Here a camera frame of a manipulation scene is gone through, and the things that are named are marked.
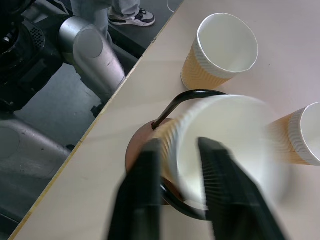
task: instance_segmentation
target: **sneaker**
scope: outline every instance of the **sneaker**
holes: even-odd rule
[[[112,10],[112,7],[109,7],[108,19],[109,19],[109,22],[113,25],[130,24],[130,25],[136,25],[140,27],[151,26],[156,21],[155,16],[151,12],[148,12],[142,8],[140,8],[140,11],[137,15],[127,18],[127,17],[119,16]]]

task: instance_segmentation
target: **leg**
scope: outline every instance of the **leg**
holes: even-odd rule
[[[112,0],[112,10],[125,18],[136,16],[140,11],[140,0]]]
[[[112,0],[112,7],[108,9],[109,22],[113,25],[151,26],[155,23],[155,16],[140,8],[140,0]]]
[[[73,15],[79,16],[94,24],[112,45],[112,39],[108,33],[108,5],[107,1],[96,0],[70,0]]]

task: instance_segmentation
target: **table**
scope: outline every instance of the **table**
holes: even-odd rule
[[[270,104],[274,119],[320,102],[320,2],[185,0],[84,135],[12,235],[15,240],[98,240],[110,223],[133,134],[185,91],[180,71],[197,27],[212,13],[246,22],[259,43],[255,66],[219,87]],[[191,102],[179,106],[172,117]],[[320,168],[297,165],[286,204],[276,206],[293,240],[320,239]],[[162,210],[162,239],[211,239],[207,222]]]

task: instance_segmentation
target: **ribbed paper cup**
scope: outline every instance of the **ribbed paper cup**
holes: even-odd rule
[[[181,80],[189,90],[212,90],[248,71],[257,57],[258,43],[251,29],[235,16],[216,13],[199,26]]]
[[[244,170],[259,182],[269,159],[262,133],[268,123],[263,116],[266,109],[263,102],[247,96],[220,95],[200,100],[152,136],[162,139],[162,176],[185,199],[205,206],[197,139],[207,137],[229,148]]]
[[[273,122],[268,129],[279,160],[320,166],[320,102]]]

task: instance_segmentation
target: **metal rod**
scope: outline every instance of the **metal rod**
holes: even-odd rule
[[[197,89],[197,90],[185,91],[179,94],[178,96],[175,97],[175,99],[172,100],[172,102],[163,111],[160,117],[151,124],[152,130],[155,130],[156,128],[158,128],[159,125],[173,112],[173,110],[176,109],[176,107],[179,104],[191,99],[204,99],[207,97],[218,96],[218,95],[226,95],[226,93],[223,93],[221,91],[214,91],[214,90]]]

